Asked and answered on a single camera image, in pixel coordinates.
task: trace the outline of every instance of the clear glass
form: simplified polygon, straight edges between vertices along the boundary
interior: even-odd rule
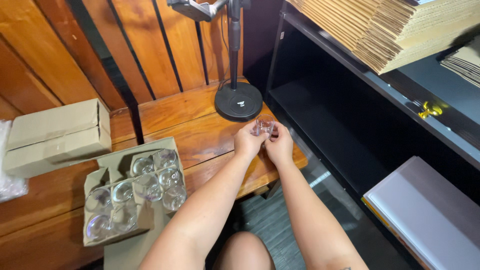
[[[137,177],[133,182],[135,193],[138,196],[152,202],[162,198],[163,188],[155,175],[144,174]]]
[[[158,173],[158,181],[163,189],[167,190],[175,185],[183,185],[181,172],[177,169],[168,168]]]
[[[107,213],[113,209],[110,189],[100,187],[92,191],[85,200],[85,209],[92,213]]]
[[[177,154],[174,150],[162,149],[152,155],[155,166],[158,169],[172,166],[177,161]]]
[[[177,211],[187,199],[187,191],[183,186],[169,188],[163,195],[163,206],[171,211]]]
[[[86,235],[92,240],[102,240],[110,235],[110,218],[107,215],[92,216],[87,224]]]
[[[113,188],[112,199],[114,202],[123,203],[133,197],[133,187],[131,182],[122,182]]]
[[[257,117],[257,136],[260,136],[263,133],[268,133],[268,137],[272,136],[273,127],[275,125],[275,120],[271,115],[260,114]]]
[[[138,158],[133,163],[132,167],[133,176],[140,176],[149,172],[155,171],[153,167],[153,159],[151,158]]]
[[[137,205],[123,205],[115,208],[111,227],[118,233],[126,233],[137,225]]]

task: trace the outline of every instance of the hand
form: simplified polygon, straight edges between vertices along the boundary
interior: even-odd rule
[[[272,137],[265,141],[265,148],[277,168],[293,164],[293,140],[290,131],[281,123],[275,122]]]
[[[255,121],[246,124],[235,134],[235,155],[241,155],[250,161],[258,154],[260,145],[268,138],[268,133],[255,136]]]

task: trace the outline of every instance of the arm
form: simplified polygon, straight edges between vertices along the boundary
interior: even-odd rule
[[[140,269],[203,269],[252,159],[268,134],[253,136],[255,122],[235,135],[235,154],[195,191],[166,225]]]
[[[280,123],[275,127],[278,138],[265,141],[265,146],[278,169],[293,234],[307,269],[368,269],[340,224],[293,163],[293,140],[288,129]]]

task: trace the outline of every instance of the glass cup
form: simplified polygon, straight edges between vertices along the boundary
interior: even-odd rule
[[[114,202],[123,203],[133,197],[133,187],[131,182],[122,182],[113,188],[112,199]]]
[[[260,114],[257,117],[257,136],[260,136],[263,133],[268,133],[268,137],[272,136],[273,126],[275,125],[275,120],[272,116],[268,114]]]
[[[110,218],[107,215],[92,216],[88,220],[86,236],[92,240],[102,240],[110,235]]]
[[[138,158],[133,163],[132,167],[133,175],[140,176],[149,172],[155,171],[153,167],[153,159],[151,158]]]
[[[167,190],[175,185],[183,185],[181,172],[174,168],[168,168],[158,173],[160,185]]]
[[[85,199],[85,209],[92,213],[110,213],[113,209],[110,189],[100,187],[92,191]]]
[[[163,206],[170,211],[177,211],[187,199],[187,191],[183,186],[169,188],[163,195]]]
[[[118,233],[126,233],[137,225],[137,205],[123,205],[115,208],[111,227]]]
[[[152,202],[162,198],[163,188],[155,175],[144,174],[137,177],[133,182],[135,193],[138,196]]]
[[[153,162],[158,169],[169,167],[177,161],[177,154],[174,150],[162,149],[152,155]]]

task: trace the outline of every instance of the black round base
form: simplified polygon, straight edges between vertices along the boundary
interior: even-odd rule
[[[237,82],[237,90],[225,84],[215,94],[215,109],[223,118],[234,122],[246,122],[262,110],[262,94],[248,83]]]

